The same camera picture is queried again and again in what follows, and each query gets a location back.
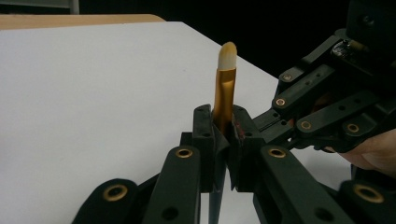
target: human hand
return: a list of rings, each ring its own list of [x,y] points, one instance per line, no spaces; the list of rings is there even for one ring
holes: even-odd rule
[[[396,178],[396,129],[366,139],[347,153],[339,153],[364,170]]]

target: paintbrush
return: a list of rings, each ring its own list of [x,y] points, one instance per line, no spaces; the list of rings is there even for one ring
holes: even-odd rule
[[[233,42],[225,43],[219,52],[216,73],[215,104],[213,106],[213,123],[227,138],[233,119],[233,89],[236,75],[236,46]]]

